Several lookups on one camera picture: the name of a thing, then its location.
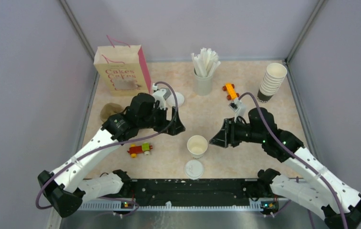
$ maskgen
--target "white wall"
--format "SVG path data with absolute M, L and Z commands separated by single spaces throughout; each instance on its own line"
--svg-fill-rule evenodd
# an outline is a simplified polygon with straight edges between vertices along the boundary
M 284 59 L 317 0 L 68 0 L 91 46 L 109 34 L 142 44 L 148 61 L 190 60 L 202 47 L 221 59 Z
M 323 163 L 361 191 L 361 1 L 330 0 L 291 68 Z
M 37 175 L 75 150 L 93 81 L 56 0 L 0 0 L 0 229 L 45 227 Z

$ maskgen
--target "paper bag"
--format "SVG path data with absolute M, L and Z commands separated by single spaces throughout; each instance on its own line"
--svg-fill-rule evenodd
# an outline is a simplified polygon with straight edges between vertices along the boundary
M 150 93 L 151 77 L 141 45 L 111 44 L 97 47 L 93 64 L 112 95 L 135 96 L 141 92 Z

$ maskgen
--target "gray floor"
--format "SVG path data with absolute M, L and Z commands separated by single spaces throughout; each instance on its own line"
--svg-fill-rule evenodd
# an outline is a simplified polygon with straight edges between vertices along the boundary
M 136 212 L 120 219 L 112 214 L 99 217 L 100 211 L 77 211 L 63 219 L 60 229 L 310 229 L 307 210 L 297 204 L 274 219 L 256 212 Z M 317 229 L 327 229 L 320 218 L 312 214 Z

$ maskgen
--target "white bracket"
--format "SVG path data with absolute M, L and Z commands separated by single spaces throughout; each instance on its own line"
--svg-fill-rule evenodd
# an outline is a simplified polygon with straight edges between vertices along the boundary
M 307 148 L 299 148 L 295 155 L 299 158 L 306 161 L 309 165 L 314 167 L 319 173 L 315 174 L 312 172 L 308 167 L 303 165 L 297 159 L 289 158 L 283 162 L 283 164 L 289 166 L 290 168 L 294 169 L 296 172 L 301 174 L 303 178 L 318 192 L 320 192 L 320 196 L 322 196 L 327 205 L 329 204 L 330 207 L 336 213 L 340 213 L 338 205 L 336 203 L 335 198 L 333 197 L 331 191 L 326 186 L 326 184 L 320 179 L 320 176 L 323 176 L 333 187 L 339 201 L 343 206 L 344 213 L 350 212 L 349 206 L 356 206 L 357 203 L 360 201 L 360 192 L 351 188 L 347 184 L 343 183 L 339 178 L 337 178 L 332 172 L 330 172 L 323 164 L 321 164 Z
M 117 140 L 111 139 L 112 135 L 107 130 L 99 129 L 95 136 L 82 148 L 80 149 L 72 158 L 67 160 L 64 164 L 54 169 L 52 172 L 56 174 L 58 171 L 63 169 L 67 164 L 73 162 L 69 169 L 63 171 L 58 177 L 54 179 L 57 185 L 64 184 L 64 190 L 67 192 L 73 193 L 78 185 L 82 182 L 86 175 L 105 158 L 112 151 L 118 149 L 120 145 L 102 149 L 98 152 L 95 152 L 81 161 L 77 161 L 77 158 L 88 153 L 91 150 L 105 146 L 107 144 L 112 144 L 113 142 L 118 142 Z
M 318 191 L 312 189 L 310 184 L 297 183 L 295 179 L 279 175 L 273 179 L 270 188 L 274 194 L 291 199 L 291 201 L 317 214 L 322 220 L 325 219 L 321 208 L 322 206 L 327 206 L 328 202 Z
M 229 104 L 229 107 L 235 112 L 234 122 L 237 121 L 239 116 L 243 117 L 246 111 L 246 106 L 239 100 L 235 98 L 232 103 Z
M 152 85 L 152 90 L 154 91 L 152 96 L 155 98 L 155 101 L 159 101 L 158 108 L 161 110 L 165 110 L 166 99 L 171 95 L 170 91 L 165 88 L 161 88 L 158 90 L 158 87 L 155 84 Z
M 82 201 L 85 203 L 108 194 L 116 194 L 121 190 L 122 186 L 121 178 L 114 173 L 110 173 L 96 179 L 83 180 L 78 185 L 78 188 L 86 192 L 82 197 Z

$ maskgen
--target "pink bag handle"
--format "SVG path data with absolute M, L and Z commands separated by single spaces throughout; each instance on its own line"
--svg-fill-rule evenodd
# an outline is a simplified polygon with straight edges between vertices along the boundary
M 110 44 L 112 44 L 113 48 L 114 48 L 114 44 L 113 44 L 112 40 L 115 41 L 115 42 L 119 42 L 119 43 L 126 44 L 128 47 L 131 48 L 131 46 L 130 46 L 129 44 L 125 43 L 125 42 L 121 42 L 121 41 L 118 41 L 118 40 L 116 40 L 116 39 L 113 39 L 113 38 L 111 38 L 109 35 L 106 35 L 106 36 L 107 36 L 107 39 L 109 39 Z
M 103 55 L 103 54 L 102 54 L 102 57 L 104 57 L 104 59 L 106 60 L 107 63 L 109 63 L 109 61 L 110 61 L 110 62 L 113 62 L 113 63 L 123 63 L 123 64 L 125 64 L 125 63 L 122 62 L 122 61 L 112 61 L 112 60 L 110 60 L 109 58 L 107 58 L 107 57 L 106 57 L 105 55 Z

